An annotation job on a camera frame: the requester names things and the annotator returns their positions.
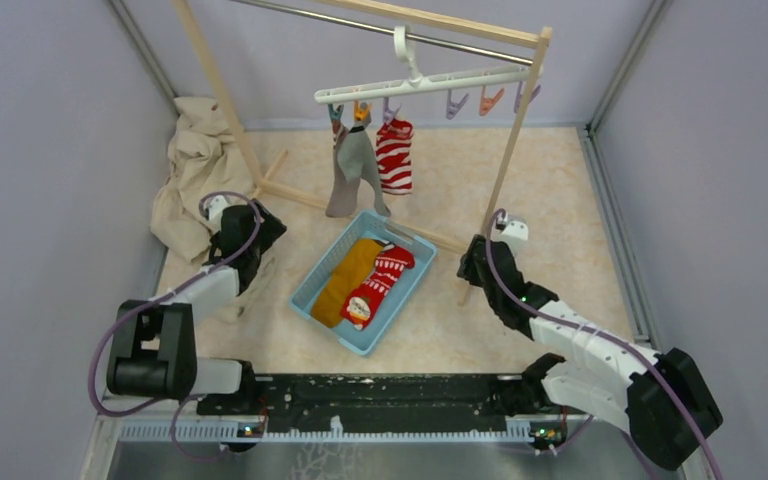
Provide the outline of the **mustard yellow sock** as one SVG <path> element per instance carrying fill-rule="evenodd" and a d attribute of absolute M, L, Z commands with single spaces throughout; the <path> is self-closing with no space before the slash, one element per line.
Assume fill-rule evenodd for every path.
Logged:
<path fill-rule="evenodd" d="M 384 247 L 384 242 L 370 238 L 356 241 L 332 271 L 311 316 L 328 328 L 336 327 L 343 320 L 340 312 L 345 300 L 368 277 Z"/>

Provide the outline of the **white plastic clip hanger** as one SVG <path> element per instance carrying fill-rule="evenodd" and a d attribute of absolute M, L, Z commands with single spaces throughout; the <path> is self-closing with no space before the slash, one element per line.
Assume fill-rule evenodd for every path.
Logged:
<path fill-rule="evenodd" d="M 458 90 L 470 87 L 501 85 L 527 79 L 536 67 L 532 59 L 516 57 L 502 52 L 474 47 L 461 43 L 415 34 L 407 25 L 392 30 L 394 52 L 397 59 L 405 64 L 408 74 L 405 79 L 385 80 L 360 85 L 318 90 L 314 101 L 320 105 L 352 101 L 384 99 L 421 93 Z M 453 71 L 424 75 L 420 72 L 415 44 L 424 43 L 471 55 L 501 60 L 503 67 Z"/>

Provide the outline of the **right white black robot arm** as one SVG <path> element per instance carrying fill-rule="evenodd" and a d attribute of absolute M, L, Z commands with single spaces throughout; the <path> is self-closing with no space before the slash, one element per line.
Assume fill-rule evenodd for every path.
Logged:
<path fill-rule="evenodd" d="M 629 343 L 578 315 L 551 290 L 526 281 L 510 247 L 473 237 L 458 277 L 484 292 L 509 329 L 550 347 L 523 373 L 536 412 L 578 409 L 626 434 L 649 461 L 677 470 L 723 424 L 693 358 Z"/>

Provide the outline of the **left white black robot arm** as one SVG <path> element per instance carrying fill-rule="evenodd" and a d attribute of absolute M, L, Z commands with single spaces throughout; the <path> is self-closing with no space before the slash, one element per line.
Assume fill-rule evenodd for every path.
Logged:
<path fill-rule="evenodd" d="M 274 265 L 268 252 L 287 228 L 257 200 L 227 206 L 218 219 L 208 260 L 193 278 L 165 295 L 121 305 L 106 371 L 111 393 L 163 400 L 220 394 L 237 414 L 257 406 L 250 363 L 199 356 L 195 326 L 251 302 Z"/>

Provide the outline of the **teal clothes clip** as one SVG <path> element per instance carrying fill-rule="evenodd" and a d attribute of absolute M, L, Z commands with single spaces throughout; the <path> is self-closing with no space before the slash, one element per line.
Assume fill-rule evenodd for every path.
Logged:
<path fill-rule="evenodd" d="M 328 116 L 332 124 L 341 125 L 344 106 L 342 104 L 328 104 Z"/>

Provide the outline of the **salmon clothes clip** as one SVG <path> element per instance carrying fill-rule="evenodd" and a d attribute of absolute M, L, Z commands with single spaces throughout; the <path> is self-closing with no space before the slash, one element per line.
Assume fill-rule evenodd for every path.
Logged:
<path fill-rule="evenodd" d="M 487 116 L 496 104 L 504 97 L 505 88 L 498 89 L 493 95 L 489 95 L 487 87 L 483 86 L 479 97 L 478 113 L 480 117 Z"/>

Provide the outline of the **orange clothes clip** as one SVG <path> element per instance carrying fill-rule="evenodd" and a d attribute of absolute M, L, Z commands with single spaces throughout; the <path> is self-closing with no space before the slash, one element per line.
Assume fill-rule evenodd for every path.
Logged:
<path fill-rule="evenodd" d="M 355 123 L 366 123 L 370 121 L 371 105 L 367 102 L 355 101 L 353 103 L 353 119 Z"/>

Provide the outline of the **beige crumpled cloth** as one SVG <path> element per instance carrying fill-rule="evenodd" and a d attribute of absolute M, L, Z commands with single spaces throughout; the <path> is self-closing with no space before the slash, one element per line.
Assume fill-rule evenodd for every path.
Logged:
<path fill-rule="evenodd" d="M 202 200 L 221 191 L 248 195 L 254 181 L 216 100 L 178 97 L 176 129 L 167 148 L 169 175 L 155 196 L 150 230 L 182 264 L 217 263 L 251 235 L 254 212 L 243 201 L 221 195 L 212 201 L 232 205 L 232 217 L 208 216 Z M 217 311 L 220 320 L 238 323 L 274 278 L 273 244 L 287 231 L 259 200 L 254 203 L 265 223 L 254 243 L 232 265 L 239 268 L 242 294 Z"/>

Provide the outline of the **blue plastic basket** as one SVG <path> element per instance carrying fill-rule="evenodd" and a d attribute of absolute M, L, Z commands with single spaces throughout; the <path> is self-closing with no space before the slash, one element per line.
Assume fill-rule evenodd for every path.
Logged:
<path fill-rule="evenodd" d="M 361 212 L 290 299 L 301 317 L 366 356 L 427 273 L 436 247 L 373 211 Z"/>

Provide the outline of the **red Santa Christmas sock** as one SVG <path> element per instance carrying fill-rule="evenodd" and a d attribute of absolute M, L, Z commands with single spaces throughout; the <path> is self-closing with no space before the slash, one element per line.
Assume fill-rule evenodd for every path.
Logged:
<path fill-rule="evenodd" d="M 392 243 L 385 245 L 368 277 L 345 300 L 340 312 L 343 319 L 355 330 L 366 329 L 395 284 L 414 266 L 415 257 L 410 251 Z"/>

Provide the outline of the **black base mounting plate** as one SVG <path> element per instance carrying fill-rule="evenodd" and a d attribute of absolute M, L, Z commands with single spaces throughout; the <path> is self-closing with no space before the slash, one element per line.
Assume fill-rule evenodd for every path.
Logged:
<path fill-rule="evenodd" d="M 516 416 L 561 416 L 518 374 L 262 374 L 234 394 L 209 394 L 202 416 L 251 415 L 269 433 L 497 433 Z"/>

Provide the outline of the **grey striped-cuff sock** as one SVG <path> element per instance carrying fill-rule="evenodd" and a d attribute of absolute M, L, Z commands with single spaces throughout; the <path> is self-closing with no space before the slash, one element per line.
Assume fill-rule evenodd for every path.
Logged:
<path fill-rule="evenodd" d="M 336 156 L 346 134 L 348 133 L 348 129 L 342 123 L 341 120 L 336 120 L 336 119 L 331 120 L 331 129 L 332 129 L 332 154 L 333 156 Z"/>

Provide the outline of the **red white striped sock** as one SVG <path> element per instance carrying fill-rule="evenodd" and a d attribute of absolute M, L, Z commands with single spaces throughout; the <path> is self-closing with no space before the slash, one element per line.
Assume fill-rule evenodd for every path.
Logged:
<path fill-rule="evenodd" d="M 413 191 L 413 134 L 413 124 L 399 118 L 382 125 L 376 133 L 376 162 L 381 189 L 386 194 L 400 196 Z"/>

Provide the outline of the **metal rack rod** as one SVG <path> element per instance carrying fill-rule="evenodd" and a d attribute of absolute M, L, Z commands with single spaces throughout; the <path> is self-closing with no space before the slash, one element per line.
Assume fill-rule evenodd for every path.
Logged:
<path fill-rule="evenodd" d="M 326 23 L 335 24 L 335 25 L 340 25 L 348 28 L 357 29 L 357 30 L 377 33 L 381 35 L 393 36 L 395 34 L 394 28 L 386 28 L 383 26 L 372 25 L 368 23 L 355 21 L 355 20 L 335 17 L 335 16 L 326 15 L 326 14 L 313 12 L 309 10 L 298 9 L 298 8 L 281 5 L 277 3 L 272 3 L 272 2 L 246 1 L 246 0 L 233 0 L 233 2 L 260 8 L 260 9 L 275 11 L 283 14 L 293 15 L 293 16 L 302 17 L 302 18 L 308 18 L 308 19 L 317 20 L 317 21 L 326 22 Z M 501 61 L 512 63 L 512 64 L 528 66 L 528 67 L 534 64 L 534 61 L 530 58 L 519 57 L 519 56 L 507 54 L 500 51 L 479 48 L 479 47 L 457 43 L 457 42 L 444 40 L 440 38 L 429 37 L 429 36 L 424 36 L 424 35 L 419 35 L 414 33 L 407 33 L 406 38 L 408 40 L 412 40 L 422 44 L 427 44 L 427 45 L 444 48 L 448 50 L 468 53 L 471 55 L 477 55 L 485 58 L 491 58 L 494 60 L 501 60 Z"/>

